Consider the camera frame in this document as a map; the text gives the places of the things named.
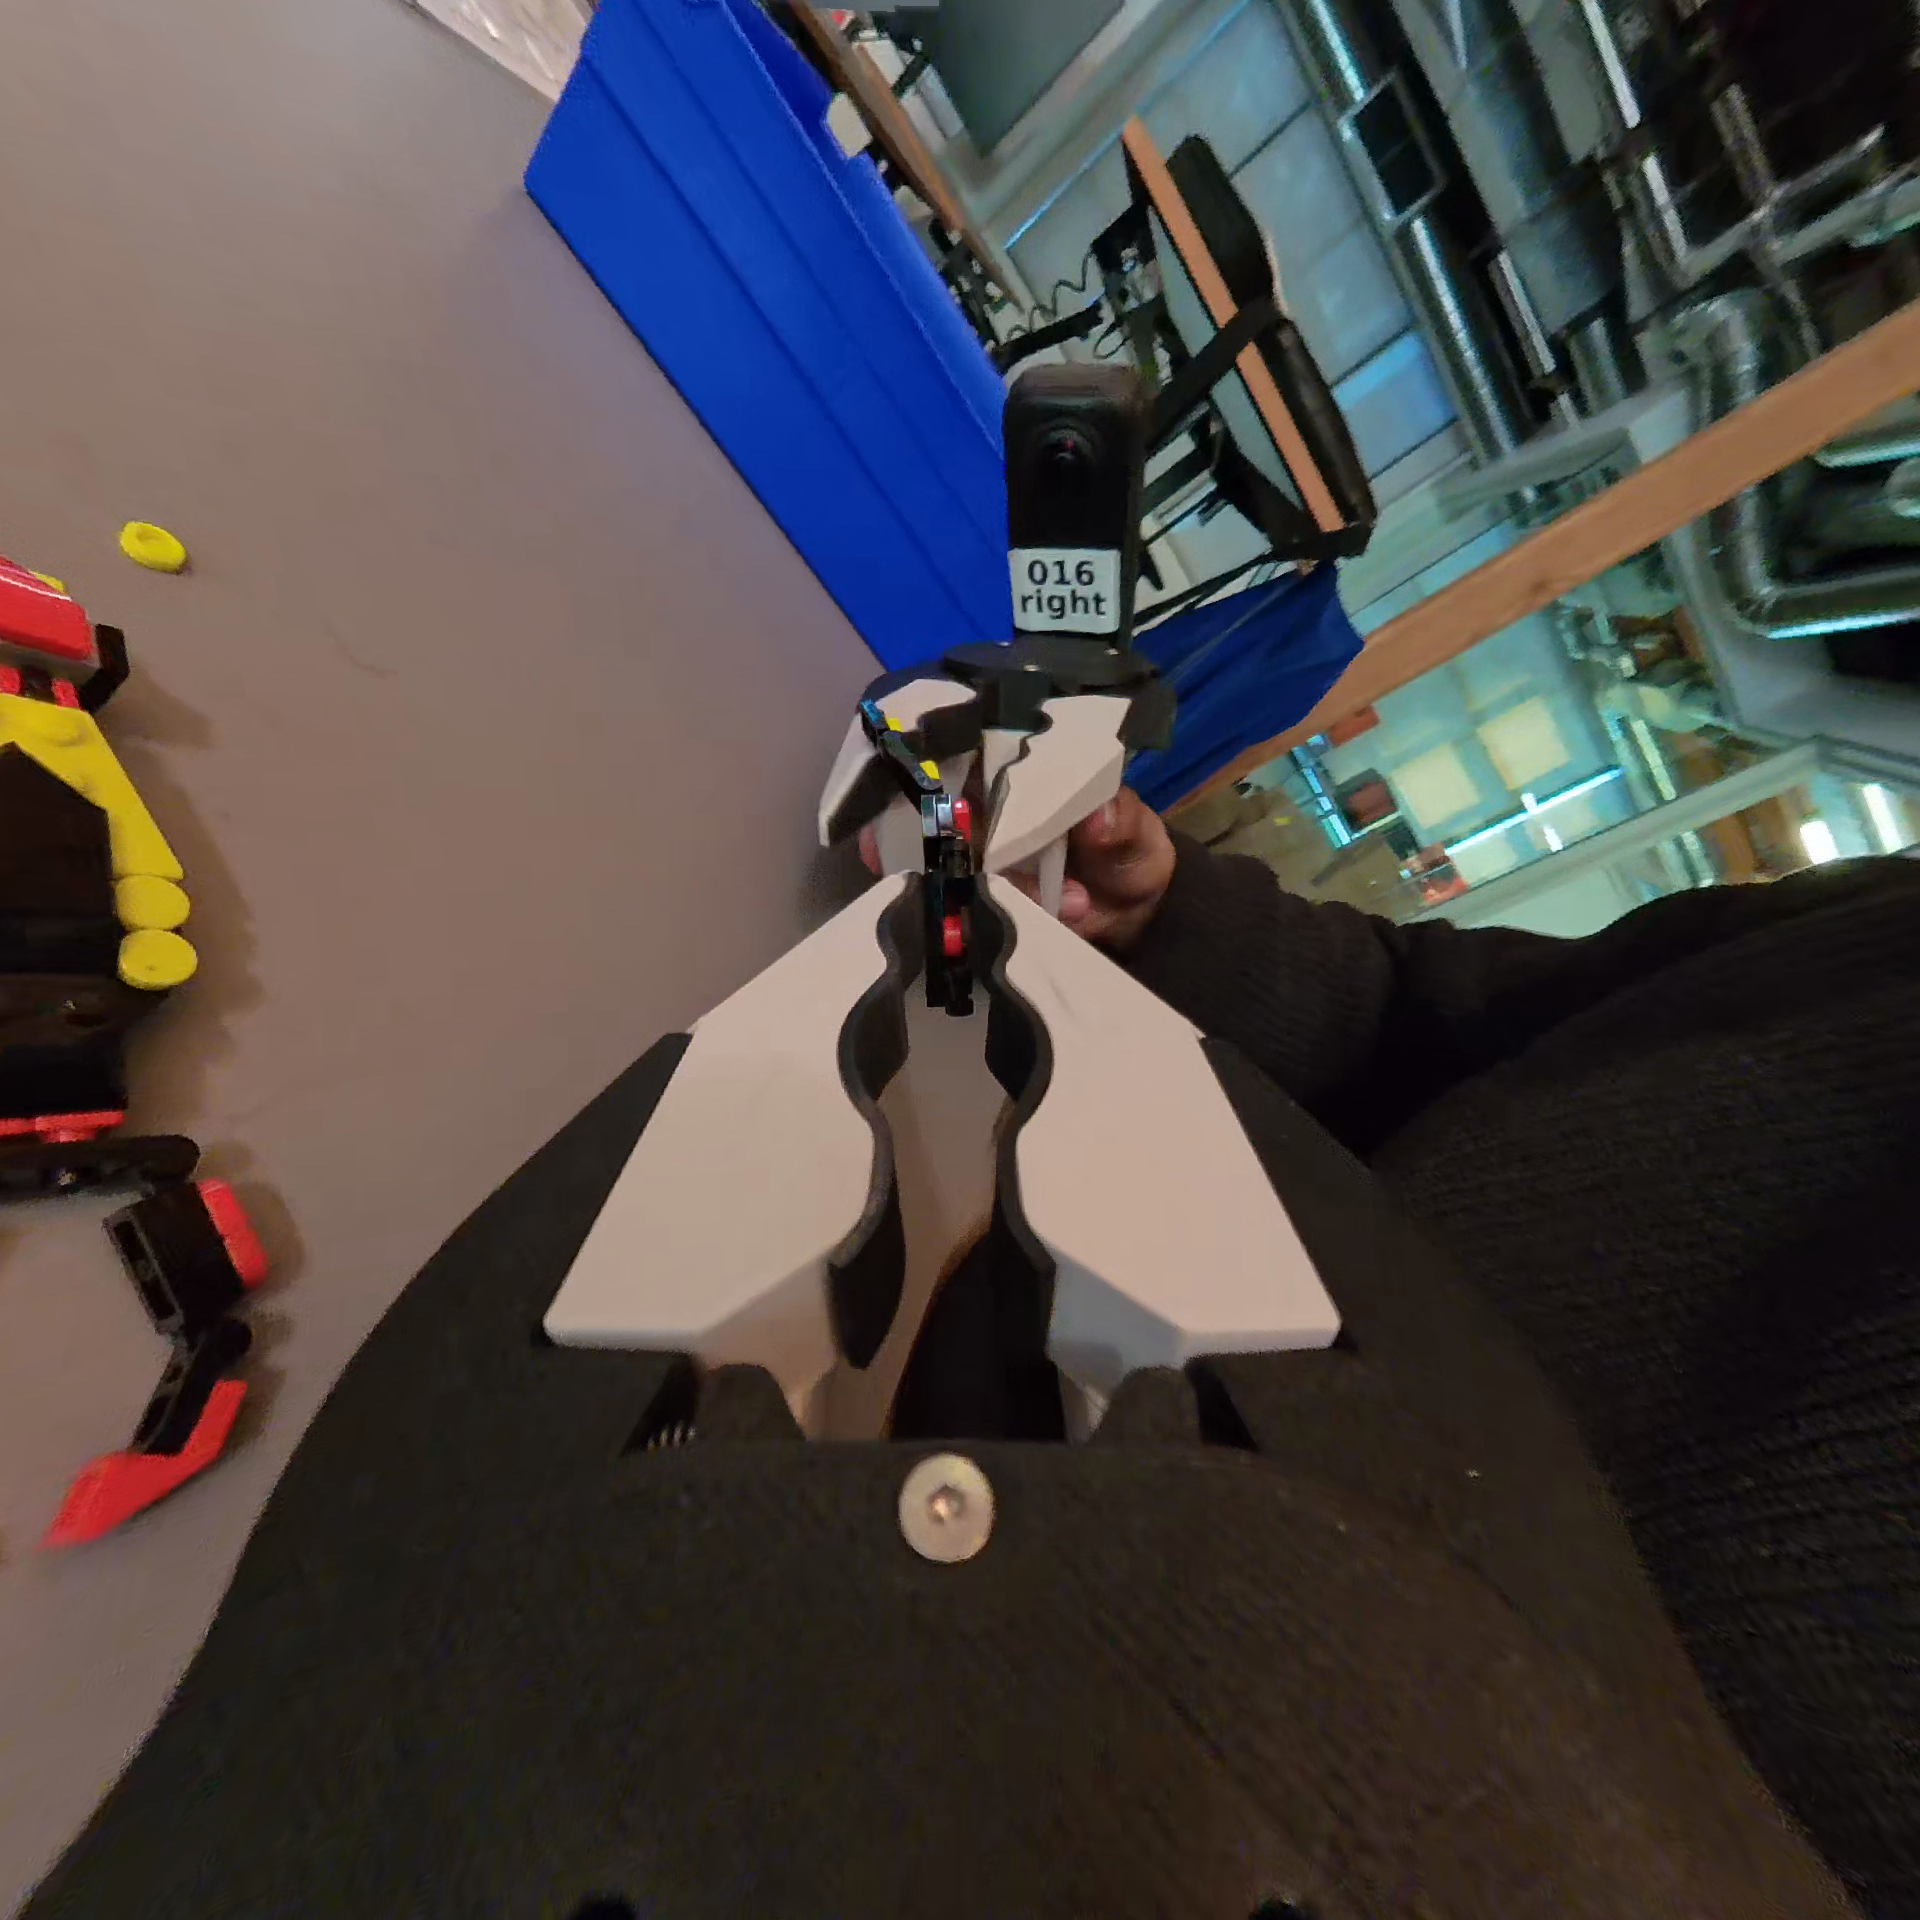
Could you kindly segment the person's right forearm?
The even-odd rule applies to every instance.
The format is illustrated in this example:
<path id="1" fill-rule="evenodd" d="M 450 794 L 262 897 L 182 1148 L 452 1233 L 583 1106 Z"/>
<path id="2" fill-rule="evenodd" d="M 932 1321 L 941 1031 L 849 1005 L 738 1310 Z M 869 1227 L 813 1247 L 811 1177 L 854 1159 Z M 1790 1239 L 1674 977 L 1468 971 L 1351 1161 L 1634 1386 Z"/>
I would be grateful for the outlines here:
<path id="1" fill-rule="evenodd" d="M 1135 927 L 1109 946 L 1345 1145 L 1381 1145 L 1499 1053 L 1529 934 L 1308 900 L 1250 857 L 1181 834 L 1164 836 L 1158 867 Z"/>

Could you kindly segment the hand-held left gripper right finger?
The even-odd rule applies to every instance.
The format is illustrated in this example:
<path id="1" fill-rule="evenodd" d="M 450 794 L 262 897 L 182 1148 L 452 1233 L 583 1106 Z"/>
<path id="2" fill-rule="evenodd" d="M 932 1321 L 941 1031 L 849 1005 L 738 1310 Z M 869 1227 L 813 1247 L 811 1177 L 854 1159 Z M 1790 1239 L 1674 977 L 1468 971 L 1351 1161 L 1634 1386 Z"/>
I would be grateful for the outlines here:
<path id="1" fill-rule="evenodd" d="M 996 1213 L 1069 1403 L 1098 1420 L 1141 1372 L 1333 1349 L 1339 1313 L 1201 1031 L 1018 884 L 986 878 L 979 906 Z"/>

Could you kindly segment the wooden workbench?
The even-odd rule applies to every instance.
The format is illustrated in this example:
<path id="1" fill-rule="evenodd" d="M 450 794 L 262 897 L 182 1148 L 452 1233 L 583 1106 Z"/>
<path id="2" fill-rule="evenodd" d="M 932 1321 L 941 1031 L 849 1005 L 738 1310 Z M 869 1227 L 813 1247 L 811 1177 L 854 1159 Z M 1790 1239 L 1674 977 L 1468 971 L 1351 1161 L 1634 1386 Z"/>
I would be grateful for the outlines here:
<path id="1" fill-rule="evenodd" d="M 1150 446 L 1187 439 L 1187 484 L 1212 493 L 1298 567 L 1351 561 L 1377 495 L 1348 418 L 1282 298 L 1268 230 L 1201 135 L 1164 150 L 1143 116 L 1119 127 L 1138 258 L 1158 276 L 1143 315 L 1166 374 Z"/>

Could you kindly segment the blue plastic bin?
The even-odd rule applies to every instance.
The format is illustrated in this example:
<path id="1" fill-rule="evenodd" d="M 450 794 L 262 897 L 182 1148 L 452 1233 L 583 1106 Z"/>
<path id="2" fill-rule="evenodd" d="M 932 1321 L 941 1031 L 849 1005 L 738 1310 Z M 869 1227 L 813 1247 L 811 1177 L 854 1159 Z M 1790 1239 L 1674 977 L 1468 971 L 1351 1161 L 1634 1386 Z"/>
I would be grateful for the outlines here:
<path id="1" fill-rule="evenodd" d="M 1005 373 L 756 4 L 603 4 L 526 189 L 887 667 L 1014 633 Z M 1148 610 L 1170 804 L 1361 651 L 1337 563 Z"/>

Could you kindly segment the person's right hand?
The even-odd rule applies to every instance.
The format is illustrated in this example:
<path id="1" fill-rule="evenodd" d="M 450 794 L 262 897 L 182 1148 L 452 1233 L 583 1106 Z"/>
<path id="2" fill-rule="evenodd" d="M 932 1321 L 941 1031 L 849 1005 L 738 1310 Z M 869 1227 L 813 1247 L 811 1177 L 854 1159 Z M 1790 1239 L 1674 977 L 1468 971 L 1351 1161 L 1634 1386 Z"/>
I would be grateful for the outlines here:
<path id="1" fill-rule="evenodd" d="M 1123 786 L 1068 834 L 1060 922 L 1107 954 L 1126 954 L 1158 915 L 1174 868 L 1161 815 Z"/>

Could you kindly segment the black knitted sweater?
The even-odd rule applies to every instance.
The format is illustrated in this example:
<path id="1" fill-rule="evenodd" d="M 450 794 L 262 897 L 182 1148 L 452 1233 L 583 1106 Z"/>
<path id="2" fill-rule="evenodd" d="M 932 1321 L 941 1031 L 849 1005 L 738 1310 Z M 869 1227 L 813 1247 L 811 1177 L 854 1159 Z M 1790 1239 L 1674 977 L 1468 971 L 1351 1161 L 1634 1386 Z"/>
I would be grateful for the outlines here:
<path id="1" fill-rule="evenodd" d="M 1377 1170 L 1565 1395 L 1767 1786 L 1915 1915 L 1915 859 L 1387 951 Z"/>

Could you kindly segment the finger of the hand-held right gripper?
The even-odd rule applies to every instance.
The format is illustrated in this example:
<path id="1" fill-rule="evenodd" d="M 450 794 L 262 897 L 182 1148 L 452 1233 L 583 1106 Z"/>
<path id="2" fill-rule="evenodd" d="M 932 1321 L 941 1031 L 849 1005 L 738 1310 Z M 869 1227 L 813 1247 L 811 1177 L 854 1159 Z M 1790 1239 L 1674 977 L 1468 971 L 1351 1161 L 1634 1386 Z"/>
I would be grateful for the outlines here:
<path id="1" fill-rule="evenodd" d="M 1129 711 L 1126 697 L 1075 693 L 1047 700 L 1030 732 L 983 730 L 988 826 L 979 874 L 1034 874 L 1041 884 L 1065 884 L 1073 828 L 1117 796 Z"/>
<path id="2" fill-rule="evenodd" d="M 934 762 L 945 791 L 965 801 L 980 756 L 979 693 L 950 677 L 879 677 L 863 703 L 898 722 L 916 762 Z M 906 796 L 883 764 L 860 715 L 849 722 L 818 804 L 823 847 L 853 844 L 878 878 L 922 874 L 922 804 Z"/>

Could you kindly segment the wooden beam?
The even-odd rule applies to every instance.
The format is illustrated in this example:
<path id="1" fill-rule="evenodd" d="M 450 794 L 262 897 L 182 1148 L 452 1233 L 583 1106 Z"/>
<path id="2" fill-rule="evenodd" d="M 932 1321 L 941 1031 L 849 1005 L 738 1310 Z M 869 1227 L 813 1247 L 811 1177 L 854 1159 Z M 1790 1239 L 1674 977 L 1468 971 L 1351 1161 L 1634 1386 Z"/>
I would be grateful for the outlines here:
<path id="1" fill-rule="evenodd" d="M 1918 301 L 1831 347 L 1620 483 L 1526 533 L 1362 636 L 1361 651 L 1302 721 L 1238 749 L 1190 786 L 1181 810 L 1230 786 L 1387 693 L 1546 610 L 1604 570 L 1707 516 L 1774 473 L 1915 395 Z"/>

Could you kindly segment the black jointed lego tail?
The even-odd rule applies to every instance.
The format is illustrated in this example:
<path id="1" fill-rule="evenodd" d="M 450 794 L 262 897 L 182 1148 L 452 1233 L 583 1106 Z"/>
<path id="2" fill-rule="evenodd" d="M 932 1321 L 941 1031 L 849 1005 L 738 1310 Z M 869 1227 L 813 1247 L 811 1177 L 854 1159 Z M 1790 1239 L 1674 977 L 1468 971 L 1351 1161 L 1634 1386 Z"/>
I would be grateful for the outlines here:
<path id="1" fill-rule="evenodd" d="M 878 700 L 858 709 L 887 801 L 871 828 L 883 875 L 919 883 L 927 1005 L 949 1018 L 973 1011 L 972 908 L 975 900 L 973 826 L 967 781 L 947 774 L 911 726 Z"/>

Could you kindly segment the black yellow red lego model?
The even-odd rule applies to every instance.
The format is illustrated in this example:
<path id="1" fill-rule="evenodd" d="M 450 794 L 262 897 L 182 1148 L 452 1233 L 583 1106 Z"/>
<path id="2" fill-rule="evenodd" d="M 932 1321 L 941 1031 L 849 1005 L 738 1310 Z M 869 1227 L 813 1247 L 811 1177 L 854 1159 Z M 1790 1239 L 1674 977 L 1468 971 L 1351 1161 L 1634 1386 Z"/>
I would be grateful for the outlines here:
<path id="1" fill-rule="evenodd" d="M 186 868 L 100 725 L 126 682 L 119 628 L 3 561 L 3 1195 L 130 1193 L 102 1229 L 167 1343 L 130 1441 L 71 1481 L 45 1549 L 98 1543 L 222 1459 L 273 1268 L 197 1140 L 127 1132 L 127 1031 L 198 954 Z"/>

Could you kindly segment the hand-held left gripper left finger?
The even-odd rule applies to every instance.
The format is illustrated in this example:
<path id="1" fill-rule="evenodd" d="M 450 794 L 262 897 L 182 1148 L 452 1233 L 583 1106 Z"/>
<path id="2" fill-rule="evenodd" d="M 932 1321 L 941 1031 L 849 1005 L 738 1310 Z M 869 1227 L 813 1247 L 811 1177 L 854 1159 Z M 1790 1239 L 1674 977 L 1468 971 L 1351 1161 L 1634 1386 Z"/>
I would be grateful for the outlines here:
<path id="1" fill-rule="evenodd" d="M 906 1286 L 883 1094 L 907 1053 L 922 886 L 875 883 L 708 1011 L 545 1313 L 565 1349 L 754 1366 L 810 1425 Z"/>

